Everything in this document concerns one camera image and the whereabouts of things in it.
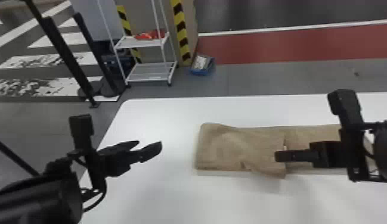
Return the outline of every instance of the white wire shelf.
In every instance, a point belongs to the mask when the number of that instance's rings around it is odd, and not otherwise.
[[[164,46],[169,37],[169,32],[166,32],[164,38],[154,40],[136,40],[133,36],[123,36],[115,45],[116,49],[126,48],[145,48],[150,46]]]
[[[177,62],[136,64],[129,76],[128,82],[167,81],[171,84]]]

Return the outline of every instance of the hazard stripe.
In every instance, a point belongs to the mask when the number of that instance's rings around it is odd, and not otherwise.
[[[126,18],[126,11],[123,5],[117,5],[117,12],[118,12],[119,18],[121,19],[121,24],[123,27],[123,31],[125,32],[125,35],[132,36],[131,24]],[[137,48],[132,48],[131,52],[132,52],[132,55],[135,56],[138,63],[141,64],[142,59],[141,59],[139,50]]]
[[[171,7],[174,12],[174,24],[177,29],[177,39],[182,61],[185,66],[189,66],[192,61],[192,56],[189,49],[188,32],[181,0],[171,0]]]

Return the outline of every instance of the white tabletop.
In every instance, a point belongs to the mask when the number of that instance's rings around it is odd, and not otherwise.
[[[358,94],[366,121],[387,119],[387,92]],[[387,184],[346,175],[288,175],[194,169],[200,125],[237,127],[339,123],[326,95],[134,99],[121,106],[100,148],[163,142],[156,158],[107,178],[104,201],[82,223],[387,223]],[[88,185],[84,174],[81,186]]]

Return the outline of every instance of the beige cloth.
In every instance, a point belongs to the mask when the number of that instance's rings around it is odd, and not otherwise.
[[[236,128],[205,123],[200,128],[197,169],[256,171],[284,177],[284,163],[274,153],[284,149],[303,150],[314,141],[338,141],[340,125]],[[311,163],[288,163],[288,169],[312,169]]]
[[[274,161],[283,150],[284,134],[273,128],[243,129],[205,123],[200,128],[196,168],[224,171],[258,171],[284,176],[284,163]]]

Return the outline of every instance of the blue basket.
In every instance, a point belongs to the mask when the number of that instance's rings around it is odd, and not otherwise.
[[[201,69],[192,69],[191,68],[190,73],[192,73],[196,76],[208,76],[211,74],[212,69],[214,68],[214,65],[215,65],[214,58],[211,58],[209,66],[207,67],[207,69],[201,70]]]

